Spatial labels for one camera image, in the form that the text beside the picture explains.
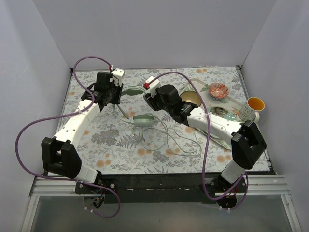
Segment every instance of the table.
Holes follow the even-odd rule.
[[[187,75],[190,79],[196,78],[207,84],[212,82],[224,83],[229,88],[229,96],[241,103],[245,103],[246,96],[235,67],[198,67],[198,68],[178,68],[178,69],[130,69],[125,70],[123,78],[124,86],[142,86],[144,81],[150,76],[157,76],[161,73],[178,71]],[[95,82],[98,71],[78,71],[77,76],[80,81],[88,86]],[[187,82],[178,75],[169,74],[160,79],[162,84],[172,84],[180,90]],[[84,90],[72,78],[68,94],[64,105],[64,113],[75,111]],[[120,100],[123,110],[130,116],[153,113],[165,122],[170,134],[177,143],[185,150],[194,149],[195,145],[191,141],[177,137],[173,131],[176,124],[165,111],[154,112],[144,101],[142,95],[125,95]],[[62,127],[68,119],[64,118],[60,122]],[[202,153],[186,157],[180,156],[184,153],[176,146],[176,143],[169,140],[170,149],[165,144],[157,151],[149,151],[141,144],[141,134],[143,129],[133,129],[132,125],[119,120],[112,109],[112,105],[106,106],[89,125],[81,138],[77,151],[86,165],[101,171],[103,174],[156,174],[156,173],[200,173],[202,168],[203,154],[206,137],[185,125],[176,125],[175,130],[186,138],[195,139],[197,137],[202,146]],[[166,137],[165,135],[148,130],[144,133],[143,144],[150,149],[160,147]],[[206,171],[221,172],[232,159],[230,150],[210,141],[208,150]],[[252,169],[253,171],[269,171],[268,161],[262,155]]]

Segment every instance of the purple cable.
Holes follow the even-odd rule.
[[[153,79],[152,81],[150,81],[148,84],[150,85],[153,81],[155,81],[156,79],[160,78],[161,76],[164,76],[164,75],[168,75],[168,74],[178,74],[178,75],[181,75],[183,76],[189,83],[190,85],[193,87],[193,89],[195,90],[195,92],[197,93],[199,99],[201,100],[202,104],[203,104],[203,107],[205,109],[205,113],[207,114],[207,107],[206,107],[206,104],[204,102],[204,100],[202,99],[200,93],[198,92],[197,88],[194,86],[194,84],[192,83],[192,81],[186,76],[184,75],[183,73],[181,72],[165,72],[163,74],[160,74],[159,76],[157,76],[155,79]],[[217,200],[220,200],[222,199],[223,197],[225,197],[230,191],[232,191],[236,186],[237,184],[241,181],[242,177],[243,177],[243,174],[237,179],[237,181],[232,185],[232,187],[230,187],[224,194],[222,194],[221,196],[219,197],[211,197],[208,192],[207,192],[207,189],[206,189],[206,186],[205,186],[205,169],[206,169],[206,158],[207,158],[207,151],[208,151],[208,146],[209,146],[209,140],[210,140],[210,134],[211,134],[211,127],[210,127],[210,119],[209,119],[209,115],[207,115],[206,117],[207,119],[207,140],[206,140],[206,146],[205,146],[205,152],[204,152],[204,159],[203,159],[203,169],[202,169],[202,187],[203,187],[203,190],[204,190],[204,193],[206,195],[206,197],[210,200],[213,200],[213,201],[217,201]],[[243,196],[243,198],[241,199],[240,203],[238,205],[236,205],[235,207],[231,208],[231,209],[235,209],[237,207],[240,206],[240,204],[244,201],[246,195],[247,195],[247,191],[248,191],[248,175],[247,173],[245,172],[246,174],[246,178],[247,178],[247,188],[246,188],[246,191],[245,191],[245,194]]]
[[[89,56],[89,57],[83,57],[81,59],[79,59],[74,67],[73,67],[73,75],[77,81],[77,83],[85,90],[87,91],[91,98],[92,98],[92,101],[91,103],[86,107],[84,108],[83,110],[81,110],[80,112],[84,112],[86,110],[88,110],[94,103],[95,99],[94,99],[94,96],[93,94],[90,92],[90,90],[88,90],[77,78],[77,75],[76,75],[76,66],[84,59],[88,59],[88,58],[95,58],[95,59],[99,59],[99,60],[102,60],[103,62],[105,62],[106,64],[109,65],[109,68],[111,68],[111,64],[109,62],[107,62],[106,60],[100,58],[100,57],[95,57],[95,56]],[[36,124],[36,123],[39,123],[39,122],[44,122],[44,121],[48,121],[48,120],[53,120],[53,119],[60,119],[60,118],[64,118],[64,117],[70,117],[70,116],[74,116],[74,115],[77,115],[79,114],[80,112],[74,112],[74,113],[71,113],[71,114],[67,114],[67,115],[60,115],[60,116],[54,116],[54,117],[47,117],[47,118],[42,118],[42,119],[38,119],[38,120],[35,120],[33,122],[30,122],[29,124],[27,124],[23,129],[21,129],[21,131],[18,133],[17,137],[16,137],[16,141],[15,141],[15,153],[16,153],[16,157],[17,157],[17,160],[20,164],[20,166],[29,174],[33,175],[33,176],[36,176],[36,177],[40,177],[40,178],[44,178],[44,179],[48,179],[48,180],[69,180],[69,181],[77,181],[75,179],[68,179],[68,178],[56,178],[56,177],[49,177],[49,176],[43,176],[41,174],[37,174],[37,173],[34,173],[32,172],[31,170],[29,170],[22,162],[21,158],[20,158],[20,155],[19,155],[19,151],[18,151],[18,142],[19,142],[19,139],[22,135],[22,133],[30,126]],[[93,210],[93,212],[95,212],[96,214],[104,217],[104,218],[113,218],[114,216],[116,216],[120,210],[120,198],[119,196],[117,195],[117,193],[115,193],[114,191],[110,190],[109,188],[106,188],[106,187],[103,187],[103,186],[99,186],[99,185],[94,185],[94,184],[90,184],[90,183],[87,183],[87,182],[83,182],[83,184],[85,185],[89,185],[89,186],[93,186],[93,187],[97,187],[97,188],[101,188],[103,190],[106,190],[106,191],[109,191],[111,192],[112,194],[115,195],[115,197],[117,198],[117,201],[118,201],[118,208],[117,208],[117,211],[111,215],[111,216],[106,216],[104,214],[101,214],[100,212],[96,212],[95,210]]]

